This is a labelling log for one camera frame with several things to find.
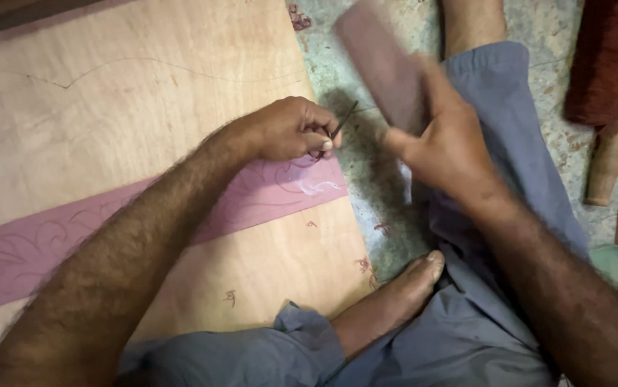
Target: concrete floor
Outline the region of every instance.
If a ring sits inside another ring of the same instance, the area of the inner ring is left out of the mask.
[[[436,1],[381,2],[406,49],[440,57]],[[312,18],[312,27],[298,31],[297,40],[319,102],[342,116],[351,101],[360,101],[344,128],[344,146],[338,155],[369,257],[383,282],[429,250],[411,208],[411,177],[376,146],[373,132],[384,128],[385,122],[331,30],[354,0],[296,3],[300,13]],[[523,43],[531,53],[529,85],[545,143],[591,247],[597,247],[614,242],[618,186],[607,208],[580,203],[593,131],[561,118],[582,7],[582,0],[511,0],[505,1],[505,15],[510,40]]]

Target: gray trousers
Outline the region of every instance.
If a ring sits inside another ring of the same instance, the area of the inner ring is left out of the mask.
[[[528,50],[494,43],[445,61],[476,108],[506,182],[584,259],[585,236],[538,125]],[[429,226],[446,272],[421,315],[348,364],[329,321],[290,304],[273,329],[197,332],[126,348],[121,369],[160,386],[554,386],[559,370],[541,349],[515,294],[471,221],[442,192],[428,196]]]

